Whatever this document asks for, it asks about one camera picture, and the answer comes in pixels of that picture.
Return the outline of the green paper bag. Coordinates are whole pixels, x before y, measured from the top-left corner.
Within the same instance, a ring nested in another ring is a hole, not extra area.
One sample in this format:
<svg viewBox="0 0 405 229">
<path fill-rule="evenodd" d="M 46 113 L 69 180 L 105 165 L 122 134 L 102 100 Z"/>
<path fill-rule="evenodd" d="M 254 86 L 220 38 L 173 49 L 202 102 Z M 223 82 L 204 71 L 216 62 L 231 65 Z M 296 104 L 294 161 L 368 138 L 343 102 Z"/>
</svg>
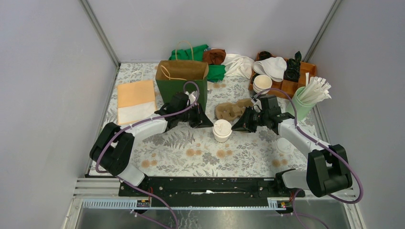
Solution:
<svg viewBox="0 0 405 229">
<path fill-rule="evenodd" d="M 168 103 L 177 92 L 199 91 L 197 102 L 206 110 L 207 104 L 207 75 L 209 65 L 196 59 L 196 52 L 188 41 L 184 41 L 190 47 L 190 58 L 180 58 L 180 44 L 178 42 L 174 50 L 174 58 L 160 61 L 157 67 L 155 81 L 160 95 L 165 103 Z"/>
</svg>

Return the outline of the single white paper cup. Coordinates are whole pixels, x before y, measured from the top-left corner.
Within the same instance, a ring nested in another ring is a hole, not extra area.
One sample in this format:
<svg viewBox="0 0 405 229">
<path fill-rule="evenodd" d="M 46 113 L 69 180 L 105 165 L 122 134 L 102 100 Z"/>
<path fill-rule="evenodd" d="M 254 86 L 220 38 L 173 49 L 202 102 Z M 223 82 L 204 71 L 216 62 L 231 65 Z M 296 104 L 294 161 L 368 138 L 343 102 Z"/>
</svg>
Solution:
<svg viewBox="0 0 405 229">
<path fill-rule="evenodd" d="M 229 139 L 231 133 L 232 133 L 232 131 L 229 131 L 226 134 L 221 134 L 221 133 L 218 133 L 213 130 L 213 135 L 214 135 L 215 140 L 220 143 L 226 142 Z"/>
</svg>

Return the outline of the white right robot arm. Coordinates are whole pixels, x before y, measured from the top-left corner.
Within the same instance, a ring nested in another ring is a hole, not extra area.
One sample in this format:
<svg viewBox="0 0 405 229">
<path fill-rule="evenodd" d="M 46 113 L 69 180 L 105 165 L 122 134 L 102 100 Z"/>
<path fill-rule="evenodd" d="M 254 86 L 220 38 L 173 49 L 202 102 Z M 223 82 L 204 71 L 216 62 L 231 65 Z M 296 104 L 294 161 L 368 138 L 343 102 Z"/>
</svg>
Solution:
<svg viewBox="0 0 405 229">
<path fill-rule="evenodd" d="M 352 175 L 347 168 L 347 155 L 341 145 L 330 145 L 316 139 L 297 126 L 295 117 L 282 112 L 274 95 L 259 97 L 259 109 L 250 106 L 232 126 L 233 131 L 254 133 L 265 126 L 288 140 L 307 159 L 307 169 L 278 172 L 274 178 L 275 193 L 285 197 L 292 190 L 306 189 L 317 197 L 330 195 L 352 186 Z"/>
</svg>

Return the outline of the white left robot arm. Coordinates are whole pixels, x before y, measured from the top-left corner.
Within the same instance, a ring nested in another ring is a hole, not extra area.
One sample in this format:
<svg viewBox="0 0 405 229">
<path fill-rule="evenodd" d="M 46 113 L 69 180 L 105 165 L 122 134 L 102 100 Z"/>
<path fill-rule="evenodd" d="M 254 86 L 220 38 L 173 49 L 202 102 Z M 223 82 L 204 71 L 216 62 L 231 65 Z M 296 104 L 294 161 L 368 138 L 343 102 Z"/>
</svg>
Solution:
<svg viewBox="0 0 405 229">
<path fill-rule="evenodd" d="M 92 149 L 89 157 L 107 173 L 130 184 L 136 196 L 148 191 L 147 177 L 136 166 L 130 164 L 135 142 L 143 141 L 153 135 L 165 133 L 178 123 L 188 123 L 192 128 L 213 127 L 202 105 L 186 93 L 176 93 L 168 103 L 150 117 L 127 127 L 113 122 L 106 124 Z"/>
</svg>

